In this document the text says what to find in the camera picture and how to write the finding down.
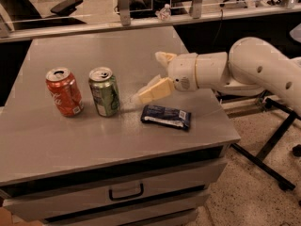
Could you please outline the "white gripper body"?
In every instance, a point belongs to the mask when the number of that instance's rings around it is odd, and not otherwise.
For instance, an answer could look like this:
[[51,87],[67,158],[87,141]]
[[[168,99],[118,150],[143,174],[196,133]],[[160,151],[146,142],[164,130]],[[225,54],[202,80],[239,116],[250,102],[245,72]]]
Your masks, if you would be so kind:
[[167,66],[168,77],[178,91],[195,91],[198,89],[196,79],[196,53],[175,56]]

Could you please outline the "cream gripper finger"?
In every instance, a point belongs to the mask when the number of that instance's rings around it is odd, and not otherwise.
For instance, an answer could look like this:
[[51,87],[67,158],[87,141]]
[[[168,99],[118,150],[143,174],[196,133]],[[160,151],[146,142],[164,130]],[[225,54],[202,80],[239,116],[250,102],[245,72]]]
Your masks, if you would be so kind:
[[136,105],[144,105],[169,96],[174,90],[173,80],[169,77],[162,78],[160,74],[154,76],[151,81],[141,88],[131,98]]
[[156,52],[155,58],[156,60],[166,69],[168,67],[169,62],[174,59],[177,55],[173,53],[166,52]]

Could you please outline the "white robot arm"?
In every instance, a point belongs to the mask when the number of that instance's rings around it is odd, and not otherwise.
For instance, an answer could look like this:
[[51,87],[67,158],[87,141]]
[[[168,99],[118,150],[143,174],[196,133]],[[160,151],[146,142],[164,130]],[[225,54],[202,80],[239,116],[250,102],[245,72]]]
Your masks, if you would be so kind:
[[140,89],[132,97],[137,105],[165,98],[175,89],[214,89],[238,96],[254,96],[268,90],[301,115],[300,59],[284,56],[265,40],[246,37],[236,41],[228,52],[157,52],[155,58],[166,69],[167,77],[157,75]]

